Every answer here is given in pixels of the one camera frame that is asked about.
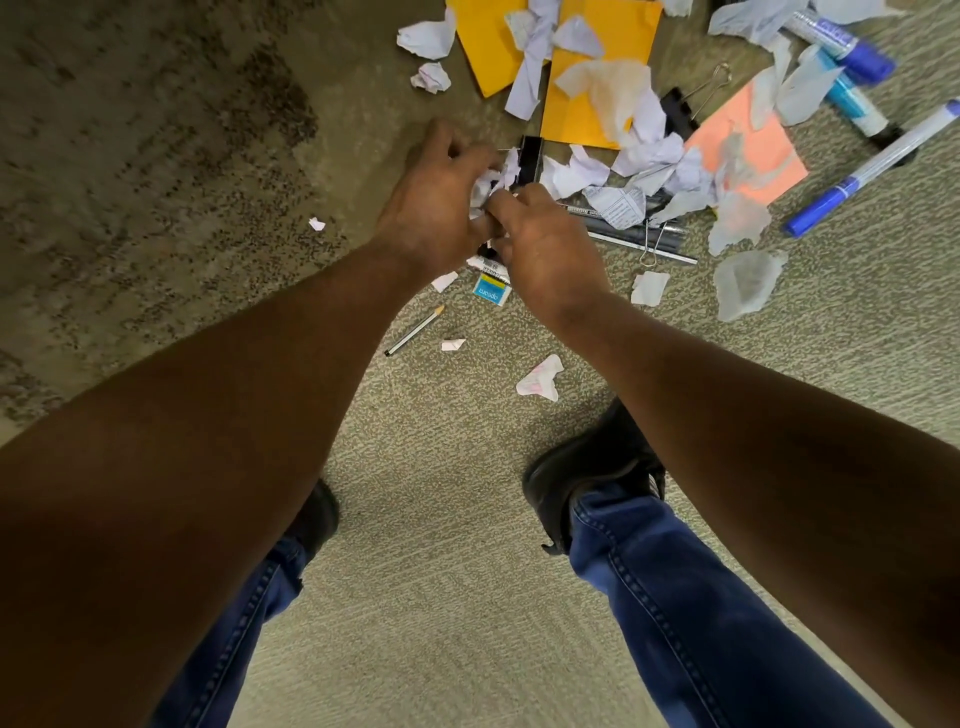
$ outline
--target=beige carpet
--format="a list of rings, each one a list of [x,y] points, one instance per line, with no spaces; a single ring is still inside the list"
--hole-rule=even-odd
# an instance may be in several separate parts
[[[503,95],[480,99],[459,46],[450,91],[409,87],[418,62],[396,28],[440,5],[18,9],[0,30],[0,438],[363,242],[429,116],[516,143],[523,125]],[[903,122],[956,94],[960,67],[960,6],[912,7],[864,29],[902,64],[873,95]],[[720,60],[745,81],[762,64],[735,39],[700,40],[702,10],[663,24],[658,85],[690,87]],[[832,109],[791,135],[811,176],[778,221],[870,154]],[[787,250],[788,267],[767,309],[733,325],[716,321],[700,219],[688,251],[703,262],[666,268],[656,315],[960,444],[958,139],[944,134],[802,242],[771,232],[763,247]],[[330,223],[323,235],[312,215]],[[606,257],[626,294],[636,258]],[[610,393],[521,301],[497,309],[471,283],[421,293],[388,338],[440,301],[449,312],[372,363],[327,468],[342,532],[265,630],[236,728],[662,725],[604,599],[543,556],[519,490],[525,464]],[[441,335],[468,343],[441,354]],[[552,352],[567,367],[560,402],[514,394]],[[720,548],[676,487],[669,499]]]

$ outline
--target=person's right arm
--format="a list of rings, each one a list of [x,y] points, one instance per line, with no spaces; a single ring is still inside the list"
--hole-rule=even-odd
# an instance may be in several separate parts
[[[542,186],[488,211],[519,296],[740,563],[916,728],[960,724],[960,450],[644,315]]]

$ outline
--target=hand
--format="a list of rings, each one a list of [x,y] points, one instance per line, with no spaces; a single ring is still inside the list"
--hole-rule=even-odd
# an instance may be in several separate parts
[[[548,328],[557,330],[610,293],[603,259],[587,228],[542,184],[528,184],[516,197],[498,190],[487,212],[510,235],[492,244],[510,270],[511,285]]]
[[[432,120],[380,213],[376,239],[417,259],[428,280],[462,267],[493,237],[493,220],[470,220],[469,206],[473,185],[496,162],[490,145],[470,144],[450,122]]]

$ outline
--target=orange sticky note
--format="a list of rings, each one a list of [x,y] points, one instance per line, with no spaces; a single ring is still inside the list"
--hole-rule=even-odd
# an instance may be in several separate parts
[[[686,142],[686,148],[700,147],[700,151],[704,153],[704,168],[713,173],[720,169],[720,145],[731,132],[744,134],[744,156],[758,174],[773,172],[792,155],[793,162],[788,164],[783,172],[767,186],[762,189],[753,189],[745,184],[737,190],[764,205],[770,205],[788,189],[806,179],[809,173],[797,156],[793,142],[786,135],[775,113],[770,114],[770,119],[763,129],[759,132],[754,131],[750,121],[753,88],[753,84],[747,84],[705,121]]]
[[[564,0],[560,22],[571,15],[582,15],[603,43],[603,61],[635,59],[646,63],[650,60],[661,12],[659,2],[646,0]],[[592,59],[561,48],[554,49],[540,135],[567,144],[619,149],[603,133],[587,95],[571,99],[553,83],[567,68],[580,61]]]
[[[457,14],[457,35],[484,98],[514,82],[523,52],[514,45],[504,15],[527,8],[527,0],[447,0]]]

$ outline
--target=blue and white eraser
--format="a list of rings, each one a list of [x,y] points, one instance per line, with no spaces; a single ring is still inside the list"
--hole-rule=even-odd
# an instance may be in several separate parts
[[[483,275],[477,284],[473,286],[473,293],[482,299],[487,299],[497,305],[503,305],[507,302],[510,292],[514,290],[509,285],[490,276]]]

